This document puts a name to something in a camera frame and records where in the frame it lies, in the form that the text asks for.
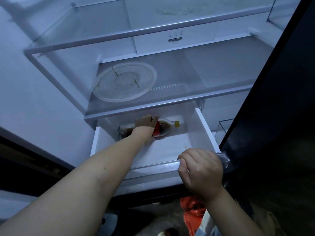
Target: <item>person's left arm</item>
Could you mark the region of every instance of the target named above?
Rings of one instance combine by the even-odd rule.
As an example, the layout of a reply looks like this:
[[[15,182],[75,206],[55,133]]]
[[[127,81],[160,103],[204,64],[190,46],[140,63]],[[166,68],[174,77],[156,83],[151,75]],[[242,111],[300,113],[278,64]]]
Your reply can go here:
[[[91,156],[0,227],[0,235],[94,235],[108,202],[158,117],[136,121],[132,134]]]

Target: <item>dark floor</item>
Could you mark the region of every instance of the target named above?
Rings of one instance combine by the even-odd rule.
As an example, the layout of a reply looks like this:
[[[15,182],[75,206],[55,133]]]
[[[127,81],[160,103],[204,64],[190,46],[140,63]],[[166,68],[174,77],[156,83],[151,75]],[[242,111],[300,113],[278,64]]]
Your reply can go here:
[[[179,236],[189,236],[183,220],[179,199],[169,203],[155,203],[120,212],[117,230],[113,236],[156,236],[174,228]]]

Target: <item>refrigerator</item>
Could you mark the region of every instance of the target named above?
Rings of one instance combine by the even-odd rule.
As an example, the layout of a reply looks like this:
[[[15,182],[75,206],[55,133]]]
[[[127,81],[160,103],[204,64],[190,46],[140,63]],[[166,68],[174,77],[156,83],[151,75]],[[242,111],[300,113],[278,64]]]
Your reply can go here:
[[[188,148],[214,151],[233,172],[315,101],[313,0],[0,6],[2,137],[72,170],[119,141],[120,125],[147,114],[180,122],[137,155],[112,204],[187,193],[177,156]],[[152,66],[154,85],[128,101],[96,97],[97,77],[127,62]]]

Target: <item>plastic bottle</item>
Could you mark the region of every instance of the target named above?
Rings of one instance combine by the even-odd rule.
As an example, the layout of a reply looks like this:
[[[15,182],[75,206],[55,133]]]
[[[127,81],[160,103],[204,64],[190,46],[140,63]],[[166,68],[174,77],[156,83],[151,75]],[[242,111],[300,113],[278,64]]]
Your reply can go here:
[[[125,125],[121,125],[118,128],[119,131],[119,136],[121,139],[124,139],[128,136],[131,135],[132,130],[134,129],[135,124],[134,123],[129,123]],[[179,127],[179,121],[170,121],[166,118],[159,118],[152,136],[153,137],[161,137],[169,133],[169,131],[173,128],[178,128]]]

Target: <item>forearm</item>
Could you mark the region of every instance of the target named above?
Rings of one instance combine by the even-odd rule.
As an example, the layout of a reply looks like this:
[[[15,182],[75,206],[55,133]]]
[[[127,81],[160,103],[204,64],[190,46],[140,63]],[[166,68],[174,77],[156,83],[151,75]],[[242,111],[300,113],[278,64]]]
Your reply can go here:
[[[205,202],[206,208],[224,235],[254,235],[263,236],[262,230],[222,188],[215,199]]]
[[[92,235],[143,144],[129,136],[91,156],[0,227],[0,234]]]

